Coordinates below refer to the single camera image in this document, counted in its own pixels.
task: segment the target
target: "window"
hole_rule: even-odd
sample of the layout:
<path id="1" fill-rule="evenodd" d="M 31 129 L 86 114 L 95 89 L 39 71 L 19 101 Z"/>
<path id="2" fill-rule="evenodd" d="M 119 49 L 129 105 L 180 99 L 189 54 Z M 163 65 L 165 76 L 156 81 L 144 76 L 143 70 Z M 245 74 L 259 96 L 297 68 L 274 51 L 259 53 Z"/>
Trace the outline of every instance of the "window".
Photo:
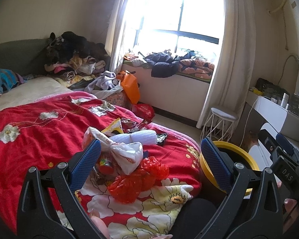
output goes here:
<path id="1" fill-rule="evenodd" d="M 170 49 L 178 55 L 188 49 L 214 61 L 219 55 L 223 33 L 222 0 L 134 0 L 142 8 L 135 10 L 131 22 L 134 45 L 141 52 Z"/>

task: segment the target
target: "yellow rim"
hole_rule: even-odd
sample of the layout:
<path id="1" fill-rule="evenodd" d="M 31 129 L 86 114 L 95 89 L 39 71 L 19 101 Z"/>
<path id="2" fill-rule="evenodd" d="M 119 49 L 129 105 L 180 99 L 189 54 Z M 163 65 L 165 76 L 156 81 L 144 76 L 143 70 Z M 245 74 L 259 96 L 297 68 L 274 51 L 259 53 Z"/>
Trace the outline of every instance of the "yellow rim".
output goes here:
<path id="1" fill-rule="evenodd" d="M 240 156 L 242 156 L 250 165 L 250 167 L 253 170 L 259 171 L 259 167 L 256 163 L 256 161 L 248 154 L 246 153 L 243 149 L 239 148 L 238 146 L 235 146 L 231 143 L 228 142 L 224 142 L 224 141 L 214 141 L 214 144 L 217 146 L 217 148 L 221 149 L 221 148 L 225 148 L 225 149 L 229 149 L 237 154 L 239 154 Z M 206 176 L 206 178 L 219 190 L 221 190 L 216 182 L 216 179 L 214 178 L 214 175 L 212 174 L 206 160 L 204 159 L 203 155 L 200 153 L 199 155 L 199 161 L 201 164 L 201 168 Z M 251 193 L 252 189 L 247 189 L 246 190 L 246 194 L 245 196 L 249 195 Z"/>

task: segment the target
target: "white bottle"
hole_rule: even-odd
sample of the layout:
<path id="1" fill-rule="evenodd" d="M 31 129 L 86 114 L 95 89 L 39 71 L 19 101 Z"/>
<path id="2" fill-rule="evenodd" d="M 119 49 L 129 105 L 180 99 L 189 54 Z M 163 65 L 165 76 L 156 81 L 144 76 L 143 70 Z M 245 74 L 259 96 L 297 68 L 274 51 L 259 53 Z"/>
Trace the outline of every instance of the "white bottle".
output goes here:
<path id="1" fill-rule="evenodd" d="M 284 93 L 280 106 L 283 107 L 283 108 L 286 108 L 288 100 L 289 100 L 289 95 Z"/>

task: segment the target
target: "window frame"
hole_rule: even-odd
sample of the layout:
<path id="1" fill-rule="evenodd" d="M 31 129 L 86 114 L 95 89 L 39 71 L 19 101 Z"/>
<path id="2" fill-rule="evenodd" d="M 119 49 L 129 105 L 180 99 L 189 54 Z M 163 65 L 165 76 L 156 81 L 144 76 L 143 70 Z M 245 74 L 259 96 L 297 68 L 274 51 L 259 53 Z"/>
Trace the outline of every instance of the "window frame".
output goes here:
<path id="1" fill-rule="evenodd" d="M 180 31 L 180 26 L 181 26 L 182 16 L 183 16 L 183 9 L 184 9 L 184 0 L 182 1 L 182 5 L 181 5 L 181 8 L 180 8 L 178 30 L 165 30 L 165 29 L 148 29 L 148 30 L 161 32 L 161 33 L 176 34 L 177 35 L 177 42 L 176 42 L 175 50 L 174 50 L 175 53 L 176 53 L 177 48 L 178 48 L 179 36 L 204 40 L 206 42 L 210 42 L 210 43 L 214 43 L 214 44 L 218 45 L 219 44 L 219 39 L 218 38 L 211 37 L 211 36 L 206 36 L 206 35 L 202 35 L 202 34 L 197 34 L 197 33 L 192 33 L 192 32 Z M 144 15 L 141 18 L 139 29 L 136 30 L 134 46 L 138 44 L 139 34 L 142 30 L 144 30 L 143 26 L 144 26 Z"/>

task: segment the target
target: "beige mattress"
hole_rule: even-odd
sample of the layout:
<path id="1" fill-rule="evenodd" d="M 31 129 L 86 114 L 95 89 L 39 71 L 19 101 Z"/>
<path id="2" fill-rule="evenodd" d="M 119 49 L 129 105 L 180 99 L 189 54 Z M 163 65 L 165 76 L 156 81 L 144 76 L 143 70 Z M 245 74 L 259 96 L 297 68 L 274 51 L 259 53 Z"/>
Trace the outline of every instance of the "beige mattress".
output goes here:
<path id="1" fill-rule="evenodd" d="M 43 97 L 71 92 L 49 77 L 40 77 L 12 89 L 0 97 L 0 110 L 33 103 Z"/>

